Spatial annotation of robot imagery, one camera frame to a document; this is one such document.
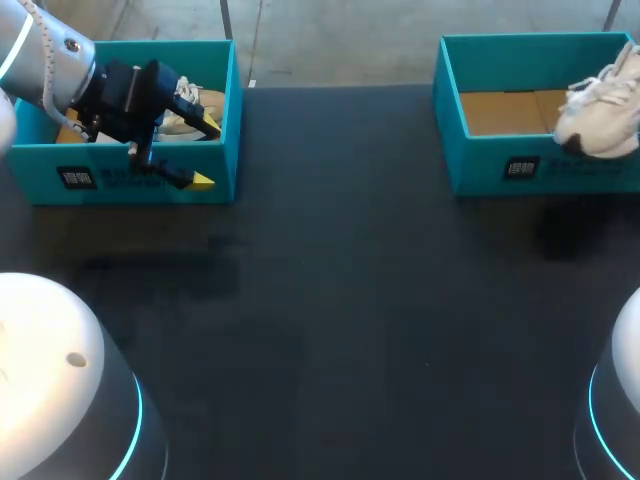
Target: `shoe lace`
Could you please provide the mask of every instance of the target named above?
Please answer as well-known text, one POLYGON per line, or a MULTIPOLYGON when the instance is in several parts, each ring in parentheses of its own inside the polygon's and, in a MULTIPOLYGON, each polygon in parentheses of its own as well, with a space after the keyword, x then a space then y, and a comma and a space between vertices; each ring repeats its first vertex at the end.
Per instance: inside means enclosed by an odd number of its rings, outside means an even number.
MULTIPOLYGON (((178 80, 178 85, 176 86, 176 94, 180 95, 183 99, 185 99, 189 103, 200 103, 200 91, 202 88, 195 83, 189 83, 187 77, 180 77, 178 80)), ((182 117, 176 115, 173 112, 167 111, 164 119, 164 125, 173 125, 182 120, 182 117)))
MULTIPOLYGON (((637 54, 640 47, 634 46, 630 53, 637 54)), ((616 61, 604 67, 597 77, 589 77, 581 82, 569 85, 567 103, 560 107, 560 111, 567 108, 581 108, 595 102, 605 102, 612 105, 623 106, 631 98, 638 88, 640 72, 632 76, 621 78, 618 76, 621 64, 616 61)))

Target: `robotic arm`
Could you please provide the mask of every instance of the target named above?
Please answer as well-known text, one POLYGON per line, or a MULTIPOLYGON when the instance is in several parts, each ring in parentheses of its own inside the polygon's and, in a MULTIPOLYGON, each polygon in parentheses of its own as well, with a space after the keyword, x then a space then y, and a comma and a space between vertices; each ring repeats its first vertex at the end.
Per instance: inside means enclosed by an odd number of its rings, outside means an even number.
POLYGON ((151 152, 166 110, 209 139, 219 136, 202 106, 176 95, 178 78, 157 60, 142 68, 116 60, 101 65, 93 42, 31 0, 0 0, 0 155, 11 147, 16 133, 10 94, 44 109, 85 141, 94 142, 103 132, 129 143, 136 173, 160 175, 179 189, 212 187, 203 175, 172 168, 151 152), (69 108, 78 112, 78 123, 62 113, 69 108))
POLYGON ((11 148, 17 129, 18 121, 11 100, 0 89, 0 157, 11 148))

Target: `metal pole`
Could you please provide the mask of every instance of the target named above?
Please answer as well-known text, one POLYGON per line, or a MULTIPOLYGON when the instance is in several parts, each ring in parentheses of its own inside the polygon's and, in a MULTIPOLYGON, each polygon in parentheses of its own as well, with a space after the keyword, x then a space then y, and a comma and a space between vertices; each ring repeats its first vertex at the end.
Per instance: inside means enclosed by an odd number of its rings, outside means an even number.
POLYGON ((227 0, 220 0, 220 11, 222 12, 222 25, 224 26, 224 36, 227 40, 233 40, 231 31, 231 16, 229 15, 229 4, 227 0))
POLYGON ((613 25, 613 21, 616 19, 616 15, 618 14, 618 9, 620 8, 621 2, 622 0, 613 0, 611 2, 611 7, 609 7, 607 19, 604 21, 604 27, 602 27, 603 32, 608 32, 609 30, 611 30, 611 26, 613 25))

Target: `teal box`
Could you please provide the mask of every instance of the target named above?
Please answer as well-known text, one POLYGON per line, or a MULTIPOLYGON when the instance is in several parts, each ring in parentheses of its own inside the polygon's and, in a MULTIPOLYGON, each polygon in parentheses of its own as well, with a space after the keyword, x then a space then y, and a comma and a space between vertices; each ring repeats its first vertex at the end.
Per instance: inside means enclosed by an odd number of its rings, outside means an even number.
POLYGON ((640 153, 592 160, 564 154, 551 134, 469 133, 465 92, 566 89, 613 63, 626 33, 452 35, 440 39, 433 105, 453 190, 458 195, 640 191, 640 153), (526 167, 531 174, 511 176, 526 167))
POLYGON ((225 92, 219 141, 153 144, 153 155, 177 168, 195 170, 215 181, 202 191, 178 190, 156 176, 132 175, 128 146, 123 144, 55 144, 59 126, 43 111, 16 104, 18 135, 7 155, 9 169, 34 205, 205 204, 232 202, 235 195, 242 87, 232 41, 98 42, 100 63, 117 59, 145 65, 158 59, 178 75, 206 89, 225 92), (65 169, 91 174, 95 188, 67 189, 65 169))

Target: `glowing cyan ring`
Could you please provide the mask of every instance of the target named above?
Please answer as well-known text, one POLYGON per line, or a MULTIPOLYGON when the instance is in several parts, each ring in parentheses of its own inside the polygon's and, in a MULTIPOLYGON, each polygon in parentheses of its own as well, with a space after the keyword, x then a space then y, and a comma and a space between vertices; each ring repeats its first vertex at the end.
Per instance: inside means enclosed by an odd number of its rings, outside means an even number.
POLYGON ((0 80, 2 80, 2 77, 4 77, 9 71, 9 68, 11 68, 11 65, 18 56, 18 53, 20 53, 20 49, 22 48, 22 45, 24 45, 24 42, 27 39, 27 35, 29 35, 29 30, 31 30, 32 25, 33 17, 31 15, 27 15, 27 18, 22 25, 22 30, 20 30, 20 34, 16 39, 16 43, 13 44, 13 47, 11 47, 11 50, 9 50, 7 58, 5 58, 4 62, 2 62, 2 65, 0 65, 0 80))
POLYGON ((600 444, 602 445, 602 448, 604 448, 604 451, 607 452, 607 455, 609 455, 609 458, 611 459, 611 461, 615 464, 616 467, 618 467, 618 469, 622 472, 622 474, 627 477, 629 480, 636 480, 629 472, 627 472, 627 470, 620 464, 620 462, 618 461, 618 459, 613 455, 613 453, 611 453, 611 450, 609 450, 609 447, 607 447, 607 444, 604 442, 604 438, 602 438, 602 435, 600 435, 600 430, 598 429, 598 425, 596 424, 596 417, 593 414, 593 402, 591 401, 591 390, 593 387, 593 377, 595 377, 596 375, 596 368, 593 369, 593 373, 591 374, 591 381, 589 382, 589 414, 591 415, 591 423, 593 423, 593 429, 596 432, 596 435, 598 437, 598 440, 600 440, 600 444))
POLYGON ((138 423, 136 424, 136 431, 133 434, 133 440, 131 440, 131 445, 129 445, 129 450, 127 450, 126 455, 120 462, 120 466, 118 469, 109 477, 109 480, 117 480, 122 472, 127 467, 127 463, 131 459, 131 455, 133 455, 133 451, 136 448, 136 444, 138 443, 138 437, 140 436, 140 429, 142 428, 142 392, 140 391, 140 384, 138 383, 138 379, 136 376, 133 376, 133 380, 136 382, 136 388, 138 389, 138 423))

